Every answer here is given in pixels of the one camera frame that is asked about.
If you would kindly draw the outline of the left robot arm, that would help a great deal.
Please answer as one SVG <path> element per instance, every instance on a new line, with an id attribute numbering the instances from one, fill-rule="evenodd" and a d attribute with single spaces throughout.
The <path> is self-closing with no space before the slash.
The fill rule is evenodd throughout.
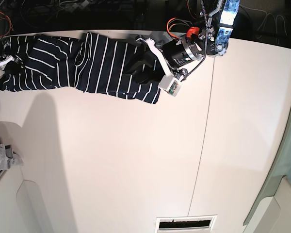
<path id="1" fill-rule="evenodd" d="M 216 0 L 207 6 L 200 1 L 201 12 L 195 22 L 177 17 L 166 24 L 170 42 L 156 42 L 142 35 L 136 42 L 142 51 L 134 55 L 124 67 L 124 74 L 135 75 L 145 66 L 154 67 L 160 64 L 161 71 L 153 78 L 138 78 L 139 84 L 149 81 L 161 82 L 164 76 L 171 76 L 184 81 L 191 72 L 184 66 L 198 61 L 201 65 L 207 56 L 223 56 L 228 48 L 228 41 L 233 31 L 240 2 L 238 0 Z"/>

